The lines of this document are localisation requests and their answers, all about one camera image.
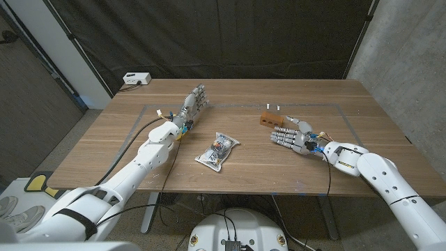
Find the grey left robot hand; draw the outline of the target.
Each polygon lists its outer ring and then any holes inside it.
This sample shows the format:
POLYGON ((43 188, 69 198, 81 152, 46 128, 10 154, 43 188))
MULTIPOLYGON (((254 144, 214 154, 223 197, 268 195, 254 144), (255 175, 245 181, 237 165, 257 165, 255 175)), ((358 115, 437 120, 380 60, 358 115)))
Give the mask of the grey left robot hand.
POLYGON ((185 97, 184 103, 177 115, 172 118, 172 122, 179 127, 181 134, 192 128, 199 112, 201 112, 208 105, 208 102, 208 96, 203 84, 196 86, 185 97))

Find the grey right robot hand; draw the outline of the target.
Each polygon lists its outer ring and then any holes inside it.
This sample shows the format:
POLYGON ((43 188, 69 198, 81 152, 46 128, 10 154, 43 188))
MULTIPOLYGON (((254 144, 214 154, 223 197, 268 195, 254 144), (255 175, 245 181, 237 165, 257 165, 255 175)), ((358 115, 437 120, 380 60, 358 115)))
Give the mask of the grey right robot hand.
POLYGON ((290 116, 286 116, 286 120, 296 124, 298 129, 293 130, 275 126, 275 131, 270 134, 270 140, 301 155, 314 154, 322 156, 320 151, 328 143, 313 133, 313 129, 308 122, 290 116))

